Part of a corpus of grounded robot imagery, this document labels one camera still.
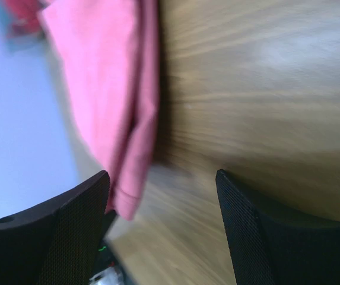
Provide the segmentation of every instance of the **wooden desk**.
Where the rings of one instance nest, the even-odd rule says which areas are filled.
[[[214,173],[153,166],[134,221],[108,238],[138,284],[235,284]]]
[[[234,284],[218,168],[340,220],[340,1],[165,0],[161,22],[158,164],[109,238],[139,285]]]

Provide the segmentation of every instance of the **pink shirt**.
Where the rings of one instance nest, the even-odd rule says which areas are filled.
[[[107,210],[131,220],[154,148],[157,0],[55,0],[41,14],[62,62],[72,114],[108,171]]]

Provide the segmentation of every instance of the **red fabric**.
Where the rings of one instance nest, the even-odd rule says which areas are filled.
[[[14,26],[22,27],[28,33],[35,33],[41,30],[37,13],[41,8],[38,0],[2,0],[9,10],[18,20]]]
[[[42,21],[80,136],[112,181],[107,210],[131,220],[157,126],[157,0],[56,0]]]

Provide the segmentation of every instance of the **wall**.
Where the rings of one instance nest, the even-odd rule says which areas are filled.
[[[11,52],[0,29],[0,217],[79,182],[43,42]]]

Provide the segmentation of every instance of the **wooden table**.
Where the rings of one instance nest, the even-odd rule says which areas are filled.
[[[109,238],[139,285],[234,284],[218,168],[340,220],[340,1],[166,0],[160,11],[157,162],[135,220]],[[74,147],[84,178],[96,172]]]

